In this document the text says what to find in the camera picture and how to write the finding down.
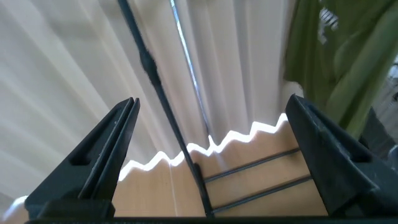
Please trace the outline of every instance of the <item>t-shirt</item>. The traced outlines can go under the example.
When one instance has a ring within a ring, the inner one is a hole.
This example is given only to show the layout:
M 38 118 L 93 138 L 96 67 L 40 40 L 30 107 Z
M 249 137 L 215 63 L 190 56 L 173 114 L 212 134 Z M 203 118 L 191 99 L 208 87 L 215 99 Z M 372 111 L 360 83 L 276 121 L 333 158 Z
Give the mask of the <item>t-shirt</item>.
M 398 1 L 297 0 L 288 81 L 355 138 L 398 53 Z

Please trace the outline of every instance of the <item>wooden panel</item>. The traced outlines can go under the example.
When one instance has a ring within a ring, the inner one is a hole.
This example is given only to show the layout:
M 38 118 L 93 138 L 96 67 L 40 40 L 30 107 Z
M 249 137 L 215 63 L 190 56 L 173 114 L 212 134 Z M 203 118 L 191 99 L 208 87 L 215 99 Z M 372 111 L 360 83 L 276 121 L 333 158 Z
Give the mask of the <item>wooden panel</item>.
M 219 154 L 207 157 L 194 153 L 192 157 L 208 177 L 296 147 L 290 124 L 284 122 L 275 134 L 259 131 L 249 143 L 231 141 Z
M 176 216 L 169 164 L 160 161 L 150 171 L 132 170 L 118 183 L 113 197 L 115 216 Z
M 198 187 L 187 162 L 171 167 L 175 195 L 175 207 L 179 217 L 204 217 Z
M 206 186 L 212 206 L 218 207 L 306 175 L 309 171 L 303 155 L 296 152 L 214 180 Z
M 216 214 L 217 217 L 294 215 L 327 215 L 312 180 Z

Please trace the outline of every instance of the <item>curtain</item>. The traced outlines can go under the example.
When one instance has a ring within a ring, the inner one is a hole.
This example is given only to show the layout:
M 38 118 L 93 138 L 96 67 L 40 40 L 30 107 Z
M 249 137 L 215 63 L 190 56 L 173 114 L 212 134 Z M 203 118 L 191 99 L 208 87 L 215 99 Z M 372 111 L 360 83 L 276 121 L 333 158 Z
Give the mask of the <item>curtain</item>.
M 293 1 L 129 3 L 186 143 L 274 126 L 300 93 L 281 79 Z M 126 160 L 179 154 L 117 1 L 3 0 L 0 32 L 0 193 L 28 195 L 130 96 L 141 110 Z

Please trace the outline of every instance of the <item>horizontal bar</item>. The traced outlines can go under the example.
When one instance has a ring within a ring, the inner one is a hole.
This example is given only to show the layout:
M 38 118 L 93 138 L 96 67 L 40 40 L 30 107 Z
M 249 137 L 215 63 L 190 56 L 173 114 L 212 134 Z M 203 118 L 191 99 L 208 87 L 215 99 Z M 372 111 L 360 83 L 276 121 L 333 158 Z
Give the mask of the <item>horizontal bar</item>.
M 287 184 L 280 185 L 280 186 L 278 186 L 278 187 L 274 187 L 273 189 L 265 190 L 265 191 L 260 192 L 260 193 L 258 193 L 258 194 L 255 194 L 255 195 L 252 195 L 252 196 L 248 196 L 248 197 L 246 197 L 246 198 L 242 198 L 242 199 L 237 200 L 237 201 L 235 201 L 235 202 L 231 202 L 231 203 L 229 203 L 229 204 L 226 204 L 226 205 L 223 205 L 223 206 L 221 206 L 221 207 L 215 208 L 215 209 L 213 210 L 213 213 L 222 212 L 222 211 L 224 211 L 224 210 L 227 210 L 227 209 L 229 209 L 229 208 L 236 207 L 236 206 L 241 205 L 241 204 L 246 203 L 246 202 L 250 202 L 250 201 L 255 200 L 255 199 L 257 199 L 257 198 L 261 198 L 261 197 L 263 197 L 263 196 L 266 196 L 266 195 L 269 195 L 269 194 L 273 194 L 273 193 L 278 192 L 278 191 L 280 191 L 280 190 L 285 190 L 285 189 L 287 189 L 287 188 L 289 188 L 289 187 L 293 187 L 293 186 L 296 186 L 296 185 L 298 185 L 298 184 L 302 184 L 302 183 L 304 183 L 304 182 L 306 182 L 306 181 L 309 181 L 309 180 L 311 180 L 311 179 L 312 179 L 311 175 L 302 177 L 302 178 L 300 178 L 300 179 L 298 179 L 298 180 L 289 182 L 289 183 L 287 183 Z
M 299 152 L 299 150 L 300 150 L 299 148 L 291 149 L 289 151 L 285 151 L 285 152 L 282 152 L 282 153 L 279 153 L 279 154 L 276 154 L 276 155 L 273 155 L 273 156 L 265 157 L 265 158 L 260 159 L 258 161 L 254 161 L 254 162 L 245 164 L 243 166 L 228 170 L 228 171 L 220 173 L 220 174 L 216 174 L 216 175 L 212 175 L 210 177 L 206 177 L 205 178 L 205 183 L 209 183 L 209 182 L 211 182 L 213 180 L 225 177 L 227 175 L 234 174 L 236 172 L 239 172 L 239 171 L 242 171 L 242 170 L 245 170 L 245 169 L 248 169 L 248 168 L 252 168 L 254 166 L 263 164 L 265 162 L 269 162 L 269 161 L 274 160 L 274 159 L 278 159 L 278 158 L 280 158 L 282 156 L 287 156 L 287 155 Z

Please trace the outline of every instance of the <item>green cloth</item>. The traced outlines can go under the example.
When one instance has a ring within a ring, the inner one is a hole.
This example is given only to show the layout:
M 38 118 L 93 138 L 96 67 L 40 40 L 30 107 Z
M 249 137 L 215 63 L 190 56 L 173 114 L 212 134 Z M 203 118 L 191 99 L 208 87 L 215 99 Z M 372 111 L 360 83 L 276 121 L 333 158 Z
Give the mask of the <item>green cloth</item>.
M 398 1 L 297 0 L 284 78 L 358 138 L 397 53 Z

